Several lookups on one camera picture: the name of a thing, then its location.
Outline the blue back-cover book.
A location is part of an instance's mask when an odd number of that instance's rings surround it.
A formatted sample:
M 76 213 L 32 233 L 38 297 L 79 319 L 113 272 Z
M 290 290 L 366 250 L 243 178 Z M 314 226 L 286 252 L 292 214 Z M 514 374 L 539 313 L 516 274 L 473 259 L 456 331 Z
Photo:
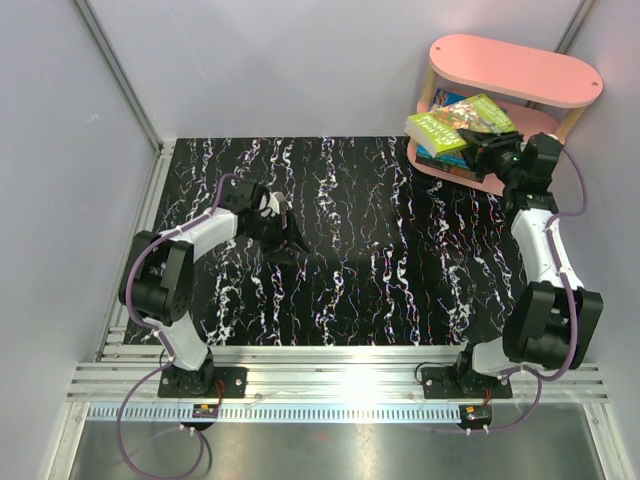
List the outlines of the blue back-cover book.
M 426 111 L 445 110 L 455 113 L 470 113 L 475 110 L 476 102 L 480 97 L 488 99 L 486 94 L 463 95 L 438 88 Z

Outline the lime green book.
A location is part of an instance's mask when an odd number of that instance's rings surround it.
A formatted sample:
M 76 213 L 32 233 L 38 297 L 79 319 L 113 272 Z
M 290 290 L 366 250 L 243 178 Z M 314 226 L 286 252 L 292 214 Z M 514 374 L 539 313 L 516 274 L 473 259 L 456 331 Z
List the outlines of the lime green book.
M 463 150 L 467 143 L 459 130 L 502 134 L 515 131 L 516 126 L 486 94 L 410 115 L 405 122 L 406 135 L 432 157 Z

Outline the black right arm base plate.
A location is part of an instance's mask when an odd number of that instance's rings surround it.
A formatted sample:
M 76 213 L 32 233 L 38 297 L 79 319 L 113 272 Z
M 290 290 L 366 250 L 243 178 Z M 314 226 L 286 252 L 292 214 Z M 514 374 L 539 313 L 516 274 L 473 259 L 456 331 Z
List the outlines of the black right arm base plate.
M 513 391 L 509 383 L 473 371 L 458 376 L 453 367 L 422 367 L 421 385 L 425 399 L 511 399 Z

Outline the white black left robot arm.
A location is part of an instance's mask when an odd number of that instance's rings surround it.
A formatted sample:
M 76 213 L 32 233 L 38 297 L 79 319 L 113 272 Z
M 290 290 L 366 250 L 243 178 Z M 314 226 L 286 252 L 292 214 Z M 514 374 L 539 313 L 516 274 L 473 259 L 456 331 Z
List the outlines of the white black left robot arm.
M 165 349 L 165 396 L 203 397 L 221 383 L 211 350 L 190 316 L 194 266 L 238 237 L 256 242 L 273 264 L 290 263 L 310 251 L 285 196 L 234 174 L 222 176 L 212 206 L 193 219 L 133 237 L 118 299 L 129 318 L 149 329 Z

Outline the blue 26-Storey Treehouse book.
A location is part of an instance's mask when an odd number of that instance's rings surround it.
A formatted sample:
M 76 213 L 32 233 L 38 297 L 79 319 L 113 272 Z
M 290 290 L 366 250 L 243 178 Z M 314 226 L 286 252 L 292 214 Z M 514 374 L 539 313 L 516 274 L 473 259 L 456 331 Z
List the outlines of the blue 26-Storey Treehouse book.
M 459 152 L 433 157 L 423 146 L 419 146 L 416 152 L 416 162 L 444 171 L 462 170 L 464 172 L 470 172 Z

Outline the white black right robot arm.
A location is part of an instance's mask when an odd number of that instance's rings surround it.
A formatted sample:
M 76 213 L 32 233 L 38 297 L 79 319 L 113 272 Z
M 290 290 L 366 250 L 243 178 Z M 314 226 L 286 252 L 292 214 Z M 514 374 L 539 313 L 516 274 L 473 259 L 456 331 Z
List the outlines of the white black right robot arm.
M 527 286 L 506 321 L 501 338 L 467 346 L 451 369 L 458 393 L 475 397 L 530 371 L 543 382 L 578 368 L 603 311 L 602 296 L 584 287 L 564 247 L 560 211 L 549 187 L 562 142 L 518 131 L 459 132 L 468 167 L 491 173 L 503 184 L 501 208 L 515 239 Z

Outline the pink three-tier shelf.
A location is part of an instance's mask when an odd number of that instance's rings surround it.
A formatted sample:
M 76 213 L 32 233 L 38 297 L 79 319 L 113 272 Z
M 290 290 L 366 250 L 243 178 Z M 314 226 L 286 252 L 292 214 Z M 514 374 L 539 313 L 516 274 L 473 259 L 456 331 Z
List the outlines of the pink three-tier shelf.
M 475 88 L 492 97 L 565 109 L 558 122 L 531 107 L 499 103 L 526 138 L 544 132 L 561 141 L 604 87 L 592 66 L 572 56 L 469 34 L 446 35 L 431 45 L 419 113 L 431 107 L 440 80 L 462 86 L 465 94 Z

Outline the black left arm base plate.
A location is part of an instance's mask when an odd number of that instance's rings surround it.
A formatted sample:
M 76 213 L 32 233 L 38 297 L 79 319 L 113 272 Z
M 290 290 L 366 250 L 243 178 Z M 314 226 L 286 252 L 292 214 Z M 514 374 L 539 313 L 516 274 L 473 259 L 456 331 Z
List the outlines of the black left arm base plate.
M 243 367 L 206 367 L 199 371 L 185 371 L 170 367 L 161 374 L 159 398 L 245 397 L 248 370 Z

